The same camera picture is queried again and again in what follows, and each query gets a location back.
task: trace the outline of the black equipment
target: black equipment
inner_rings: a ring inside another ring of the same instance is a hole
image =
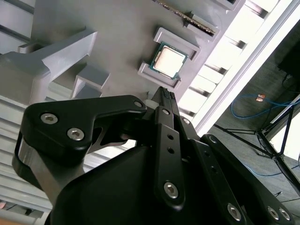
[[[300,75],[298,70],[300,54],[300,41],[290,50],[278,68],[291,75],[297,83],[300,83]]]
[[[30,105],[13,166],[46,192],[49,225],[293,225],[287,208],[213,135],[200,138],[160,87],[133,96]],[[136,147],[83,172],[87,153]]]
[[[257,151],[263,153],[266,155],[266,157],[269,157],[274,160],[274,162],[279,167],[282,174],[286,177],[286,179],[289,181],[291,186],[294,188],[296,193],[300,196],[300,181],[297,178],[297,176],[293,173],[293,171],[290,169],[290,167],[285,163],[284,160],[284,152],[285,152],[285,145],[287,141],[287,137],[289,134],[292,118],[293,118],[293,112],[294,112],[294,106],[291,106],[285,113],[283,113],[278,120],[276,120],[274,123],[269,124],[267,127],[255,131],[255,130],[240,130],[240,129],[225,129],[223,127],[220,127],[217,124],[214,124],[214,126],[225,133],[237,138],[238,140],[244,142],[245,144],[249,145],[253,148],[253,150],[256,152],[257,155],[260,155]],[[273,145],[268,141],[266,136],[274,127],[284,121],[287,118],[286,121],[286,129],[284,138],[282,141],[280,152],[277,153],[277,151],[274,149]],[[246,135],[256,135],[260,144],[263,146],[264,149],[256,146],[255,144],[237,136],[237,134],[246,134]]]

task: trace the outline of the gray bracket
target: gray bracket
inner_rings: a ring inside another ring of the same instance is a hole
[[[90,55],[96,36],[97,32],[84,30],[32,53],[1,55],[0,95],[24,105],[43,102],[49,83]]]
[[[76,76],[71,98],[83,99],[101,97],[102,87],[105,85],[109,75],[110,74],[104,70],[87,65]]]

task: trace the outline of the black cable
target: black cable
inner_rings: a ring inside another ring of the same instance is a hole
[[[282,191],[279,191],[278,193],[274,194],[275,198],[277,198],[278,196],[280,196],[282,194]]]
[[[291,200],[282,201],[281,203],[289,203],[289,202],[296,201],[296,200],[300,200],[300,198],[295,198],[295,199],[291,199]]]
[[[17,204],[13,205],[12,207],[8,208],[6,211],[12,209],[13,207],[15,207]]]

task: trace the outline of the bolt hole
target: bolt hole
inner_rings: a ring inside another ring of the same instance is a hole
[[[136,105],[137,107],[142,107],[142,106],[143,106],[140,102],[135,102],[135,105]]]
[[[78,131],[72,131],[72,135],[79,137],[80,133]]]
[[[170,115],[170,112],[166,109],[163,109],[164,114]]]
[[[52,116],[46,116],[46,120],[48,120],[48,121],[53,121],[54,118],[53,118]]]
[[[231,208],[231,211],[232,211],[232,213],[233,213],[235,216],[238,215],[238,213],[237,213],[237,211],[235,210],[235,208]]]
[[[172,148],[168,148],[168,152],[171,153],[171,154],[175,153],[175,151]]]
[[[214,173],[217,173],[217,170],[215,169],[215,167],[211,166],[211,171],[213,171]]]

